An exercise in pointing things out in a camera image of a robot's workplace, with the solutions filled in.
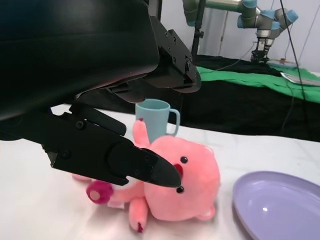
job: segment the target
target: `purple plate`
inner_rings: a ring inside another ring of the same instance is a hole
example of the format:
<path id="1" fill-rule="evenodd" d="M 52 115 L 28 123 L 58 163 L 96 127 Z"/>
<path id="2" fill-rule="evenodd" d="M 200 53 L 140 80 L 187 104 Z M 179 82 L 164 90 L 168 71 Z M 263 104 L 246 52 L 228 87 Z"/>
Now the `purple plate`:
<path id="1" fill-rule="evenodd" d="M 240 177 L 233 204 L 254 240 L 320 240 L 320 186 L 292 175 L 258 171 Z"/>

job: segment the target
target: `white table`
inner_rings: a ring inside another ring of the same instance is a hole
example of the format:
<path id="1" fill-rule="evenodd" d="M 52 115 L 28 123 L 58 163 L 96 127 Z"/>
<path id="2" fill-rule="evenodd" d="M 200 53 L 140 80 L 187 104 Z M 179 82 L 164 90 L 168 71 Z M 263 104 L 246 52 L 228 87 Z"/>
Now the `white table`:
<path id="1" fill-rule="evenodd" d="M 58 114 L 67 111 L 61 105 Z M 125 123 L 133 115 L 107 112 Z M 320 143 L 275 136 L 241 136 L 180 127 L 178 137 L 215 151 L 221 172 L 217 216 L 209 222 L 164 222 L 149 217 L 143 234 L 129 227 L 128 212 L 97 206 L 84 184 L 52 169 L 41 146 L 26 140 L 0 141 L 1 240 L 242 240 L 232 212 L 234 182 L 251 171 L 270 170 L 320 184 Z"/>

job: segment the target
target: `green cloth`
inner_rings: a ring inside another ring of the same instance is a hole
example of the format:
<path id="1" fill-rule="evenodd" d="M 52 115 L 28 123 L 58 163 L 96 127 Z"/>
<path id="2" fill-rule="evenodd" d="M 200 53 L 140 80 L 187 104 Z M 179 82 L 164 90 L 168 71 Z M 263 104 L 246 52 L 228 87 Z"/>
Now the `green cloth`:
<path id="1" fill-rule="evenodd" d="M 286 69 L 282 67 L 273 67 L 274 69 L 290 74 L 293 76 L 299 76 L 296 69 Z M 230 83 L 252 86 L 252 87 L 267 87 L 279 93 L 303 99 L 302 88 L 300 84 L 294 84 L 287 81 L 283 77 L 266 75 L 266 74 L 256 74 L 256 73 L 238 73 L 232 71 L 213 71 L 211 69 L 197 67 L 201 80 L 207 81 L 217 81 L 223 80 Z M 300 69 L 301 77 L 303 79 L 318 80 L 320 77 L 310 73 L 304 68 Z M 305 99 L 310 102 L 320 103 L 320 87 L 319 86 L 303 86 Z"/>

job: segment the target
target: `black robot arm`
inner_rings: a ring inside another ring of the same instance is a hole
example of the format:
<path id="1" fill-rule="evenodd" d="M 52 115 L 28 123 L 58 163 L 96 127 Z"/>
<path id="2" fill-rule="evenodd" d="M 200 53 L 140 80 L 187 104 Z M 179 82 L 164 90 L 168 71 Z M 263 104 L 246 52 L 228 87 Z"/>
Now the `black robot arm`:
<path id="1" fill-rule="evenodd" d="M 50 111 L 98 88 L 132 103 L 145 98 L 141 84 L 200 88 L 189 50 L 145 1 L 1 1 L 0 29 L 0 140 L 41 144 L 53 168 L 97 180 L 181 184 L 171 164 L 135 147 L 115 119 L 85 105 Z"/>

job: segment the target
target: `plush pig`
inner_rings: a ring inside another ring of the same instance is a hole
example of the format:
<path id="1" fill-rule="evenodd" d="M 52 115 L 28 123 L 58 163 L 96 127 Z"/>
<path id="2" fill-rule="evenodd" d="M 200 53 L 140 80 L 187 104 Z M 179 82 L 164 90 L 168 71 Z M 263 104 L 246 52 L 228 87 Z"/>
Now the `plush pig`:
<path id="1" fill-rule="evenodd" d="M 129 203 L 130 225 L 140 233 L 147 224 L 148 209 L 156 219 L 164 221 L 209 220 L 215 216 L 220 172 L 210 148 L 170 135 L 150 144 L 142 120 L 135 122 L 133 138 L 137 147 L 152 150 L 176 167 L 181 175 L 181 187 L 162 187 L 133 178 L 123 187 L 94 181 L 87 188 L 87 195 L 94 203 L 111 207 Z"/>

